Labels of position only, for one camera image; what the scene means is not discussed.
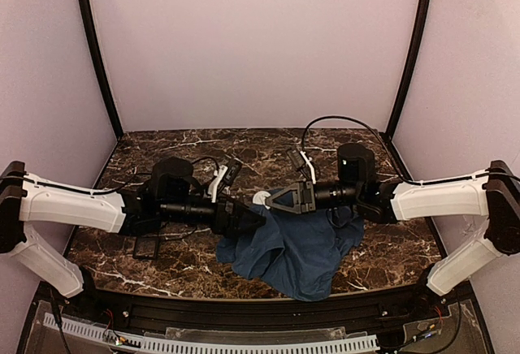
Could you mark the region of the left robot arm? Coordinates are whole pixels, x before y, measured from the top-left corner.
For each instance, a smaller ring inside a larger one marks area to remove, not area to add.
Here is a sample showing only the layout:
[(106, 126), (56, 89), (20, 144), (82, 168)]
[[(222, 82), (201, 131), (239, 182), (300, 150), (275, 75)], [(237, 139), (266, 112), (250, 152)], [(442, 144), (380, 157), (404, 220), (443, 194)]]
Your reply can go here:
[(67, 299), (92, 290), (89, 273), (44, 240), (34, 222), (89, 227), (106, 233), (142, 236), (166, 222), (204, 224), (235, 239), (262, 227), (266, 219), (221, 193), (241, 166), (221, 166), (208, 185), (199, 183), (188, 160), (157, 162), (135, 191), (88, 189), (53, 183), (13, 161), (1, 173), (1, 252), (14, 258)]

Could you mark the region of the blue garment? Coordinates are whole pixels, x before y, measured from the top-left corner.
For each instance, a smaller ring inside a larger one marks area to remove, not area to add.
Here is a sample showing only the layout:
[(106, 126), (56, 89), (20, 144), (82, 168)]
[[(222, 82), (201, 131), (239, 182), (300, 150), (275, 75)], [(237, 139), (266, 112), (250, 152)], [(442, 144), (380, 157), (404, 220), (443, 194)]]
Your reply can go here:
[(294, 300), (328, 298), (343, 258), (362, 242), (363, 219), (347, 206), (303, 215), (268, 209), (265, 215), (266, 224), (254, 234), (222, 238), (216, 260)]

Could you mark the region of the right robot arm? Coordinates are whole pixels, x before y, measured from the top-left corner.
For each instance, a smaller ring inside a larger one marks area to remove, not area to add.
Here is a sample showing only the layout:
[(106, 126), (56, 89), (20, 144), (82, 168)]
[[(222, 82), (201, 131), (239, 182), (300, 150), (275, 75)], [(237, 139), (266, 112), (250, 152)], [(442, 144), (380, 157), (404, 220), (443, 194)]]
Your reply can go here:
[(338, 178), (312, 176), (268, 195), (264, 204), (290, 214), (352, 206), (373, 223), (415, 218), (472, 215), (485, 224), (453, 253), (427, 271), (425, 286), (444, 296), (460, 282), (503, 255), (519, 252), (519, 179), (501, 160), (482, 171), (451, 179), (379, 182), (375, 155), (360, 144), (337, 151)]

